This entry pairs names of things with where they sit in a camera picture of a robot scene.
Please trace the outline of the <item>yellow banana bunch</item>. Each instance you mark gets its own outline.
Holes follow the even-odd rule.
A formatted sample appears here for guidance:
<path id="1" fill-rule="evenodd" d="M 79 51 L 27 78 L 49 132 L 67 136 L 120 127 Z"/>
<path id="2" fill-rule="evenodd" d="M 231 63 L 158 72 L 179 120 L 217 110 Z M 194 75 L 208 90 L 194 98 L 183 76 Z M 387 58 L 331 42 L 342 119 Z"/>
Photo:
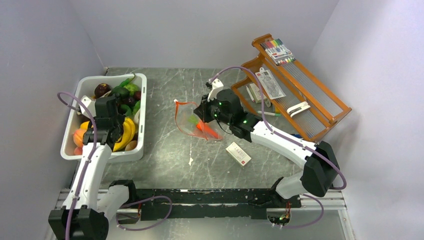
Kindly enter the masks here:
<path id="1" fill-rule="evenodd" d="M 136 125 L 130 117 L 126 117 L 123 122 L 122 137 L 115 143 L 113 152 L 123 150 L 134 138 L 136 133 Z"/>

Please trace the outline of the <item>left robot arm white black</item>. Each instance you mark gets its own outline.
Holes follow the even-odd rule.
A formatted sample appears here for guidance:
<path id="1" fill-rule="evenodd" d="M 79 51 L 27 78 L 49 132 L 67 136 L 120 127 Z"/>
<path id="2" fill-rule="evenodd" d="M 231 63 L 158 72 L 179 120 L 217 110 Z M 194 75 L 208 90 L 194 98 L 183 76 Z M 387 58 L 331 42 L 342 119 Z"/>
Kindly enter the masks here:
<path id="1" fill-rule="evenodd" d="M 73 97 L 90 121 L 82 137 L 82 157 L 68 196 L 60 209 L 52 210 L 48 223 L 58 240 L 105 240 L 109 223 L 123 205 L 134 207 L 139 200 L 132 180 L 118 180 L 98 198 L 101 179 L 115 143 L 123 140 L 125 116 L 117 108 L 119 94 L 89 105 Z"/>

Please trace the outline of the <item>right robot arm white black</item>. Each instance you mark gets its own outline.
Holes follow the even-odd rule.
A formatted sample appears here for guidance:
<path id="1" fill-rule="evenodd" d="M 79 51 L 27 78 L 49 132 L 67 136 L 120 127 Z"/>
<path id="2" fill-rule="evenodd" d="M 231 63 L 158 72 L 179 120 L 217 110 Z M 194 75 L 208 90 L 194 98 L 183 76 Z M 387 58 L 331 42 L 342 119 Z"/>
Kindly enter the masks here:
<path id="1" fill-rule="evenodd" d="M 324 197 L 340 173 L 330 144 L 301 140 L 271 126 L 264 118 L 245 111 L 230 89 L 221 90 L 213 100 L 204 95 L 193 113 L 204 123 L 227 125 L 235 137 L 276 151 L 302 170 L 277 182 L 269 197 L 275 207 L 282 207 L 289 198 L 300 194 Z"/>

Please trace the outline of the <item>clear zip bag orange zipper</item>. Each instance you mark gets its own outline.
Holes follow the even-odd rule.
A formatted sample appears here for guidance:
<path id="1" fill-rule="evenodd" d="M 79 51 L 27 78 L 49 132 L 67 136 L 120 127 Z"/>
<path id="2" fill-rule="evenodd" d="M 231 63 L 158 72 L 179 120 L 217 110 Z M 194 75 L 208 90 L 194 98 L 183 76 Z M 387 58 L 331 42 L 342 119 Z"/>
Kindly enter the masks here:
<path id="1" fill-rule="evenodd" d="M 196 137 L 199 139 L 204 139 L 207 141 L 220 141 L 223 139 L 222 131 L 219 129 L 218 124 L 215 122 L 205 123 L 204 120 L 199 118 L 194 114 L 194 110 L 198 107 L 195 102 L 192 101 L 179 101 L 177 99 L 173 100 L 175 103 L 175 124 L 177 128 L 186 135 L 191 137 Z M 222 136 L 222 139 L 214 139 L 207 137 L 202 131 L 198 130 L 196 124 L 198 122 L 203 122 L 215 130 L 219 135 Z"/>

